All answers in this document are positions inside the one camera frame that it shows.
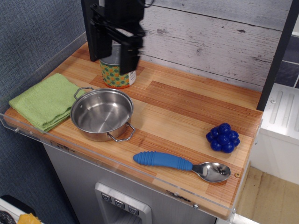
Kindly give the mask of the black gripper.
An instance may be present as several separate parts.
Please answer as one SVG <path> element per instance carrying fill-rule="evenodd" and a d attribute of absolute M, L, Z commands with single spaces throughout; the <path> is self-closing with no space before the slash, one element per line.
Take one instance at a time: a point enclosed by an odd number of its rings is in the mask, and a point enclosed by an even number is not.
<path fill-rule="evenodd" d="M 106 0 L 103 6 L 92 5 L 91 10 L 91 59 L 110 56 L 112 37 L 121 37 L 120 73 L 123 75 L 134 71 L 139 62 L 145 36 L 145 31 L 140 25 L 144 17 L 145 1 Z"/>

